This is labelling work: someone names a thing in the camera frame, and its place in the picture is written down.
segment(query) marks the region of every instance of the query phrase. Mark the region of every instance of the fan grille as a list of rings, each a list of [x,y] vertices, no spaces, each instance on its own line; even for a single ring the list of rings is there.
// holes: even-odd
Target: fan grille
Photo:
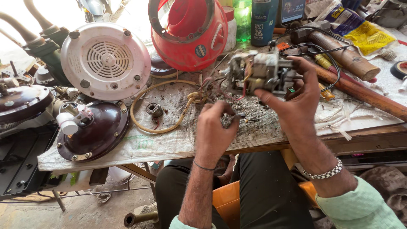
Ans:
[[[113,63],[104,61],[106,55],[114,56]],[[87,61],[90,69],[99,76],[114,78],[121,76],[129,69],[130,51],[127,46],[119,46],[113,42],[99,42],[90,47]]]

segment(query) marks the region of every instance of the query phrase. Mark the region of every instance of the workbench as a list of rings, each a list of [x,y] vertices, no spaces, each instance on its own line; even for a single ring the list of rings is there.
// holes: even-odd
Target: workbench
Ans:
[[[407,37],[396,31],[394,34],[400,39],[407,41]],[[238,42],[236,48],[243,50],[257,49],[266,52],[268,47],[255,48],[248,42]],[[381,68],[377,75],[376,84],[385,87],[390,92],[391,99],[407,105],[407,93],[397,93],[401,81],[393,77],[389,69],[400,60],[407,59],[407,47],[400,45],[397,48],[398,57],[391,62],[379,57],[371,60]],[[202,71],[205,79],[215,63]],[[220,64],[217,70],[226,68],[226,63]],[[179,79],[191,80],[199,83],[199,77],[189,73],[180,73]],[[153,83],[163,82],[163,79],[153,79]],[[153,123],[145,109],[147,104],[155,102],[168,110],[159,118],[158,129],[172,126],[179,118],[185,104],[187,95],[196,92],[197,88],[189,84],[175,83],[166,84],[148,92],[135,106],[134,116],[137,121],[147,128],[153,129],[157,124]],[[210,89],[210,95],[206,103],[214,103],[223,96],[217,92],[216,87]],[[356,154],[366,152],[380,152],[407,149],[407,124],[385,112],[375,108],[369,108],[349,96],[333,89],[336,98],[332,102],[320,101],[316,115],[316,129],[320,139],[337,155]],[[248,119],[260,119],[258,122],[240,122],[240,129],[235,140],[229,146],[225,154],[260,152],[268,150],[289,149],[290,144],[281,131],[276,113],[258,104],[256,97],[246,97],[238,102],[228,101],[236,113],[247,113]],[[171,132],[164,134],[150,134],[138,129],[130,120],[129,128],[122,142],[107,155],[86,163],[67,161],[60,157],[56,148],[56,142],[50,150],[38,157],[39,170],[53,171],[53,174],[66,174],[82,170],[92,170],[103,167],[120,167],[132,174],[155,183],[155,176],[139,168],[133,163],[162,161],[192,157],[195,153],[196,122],[203,104],[193,103],[187,111],[181,124]],[[329,117],[342,114],[334,121]],[[224,116],[222,123],[227,125],[232,117]],[[346,131],[352,137],[347,141],[338,133],[337,129]]]

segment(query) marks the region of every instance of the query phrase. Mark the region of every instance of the black trousers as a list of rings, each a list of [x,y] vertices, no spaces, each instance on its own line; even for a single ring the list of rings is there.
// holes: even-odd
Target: black trousers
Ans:
[[[161,228],[179,214],[192,159],[173,160],[155,186]],[[314,228],[308,201],[279,151],[240,154],[230,182],[240,180],[241,228]],[[212,206],[212,223],[229,228]]]

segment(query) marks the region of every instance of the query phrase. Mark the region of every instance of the blue plastic bottle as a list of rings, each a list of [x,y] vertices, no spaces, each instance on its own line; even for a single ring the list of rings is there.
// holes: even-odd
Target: blue plastic bottle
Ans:
[[[273,37],[279,0],[253,0],[252,32],[253,46],[266,46]]]

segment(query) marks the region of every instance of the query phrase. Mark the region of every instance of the motorcycle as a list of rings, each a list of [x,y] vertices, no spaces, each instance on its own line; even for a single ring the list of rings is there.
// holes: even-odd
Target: motorcycle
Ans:
[[[78,7],[85,13],[86,23],[104,22],[103,14],[114,12],[111,9],[111,0],[77,0]]]

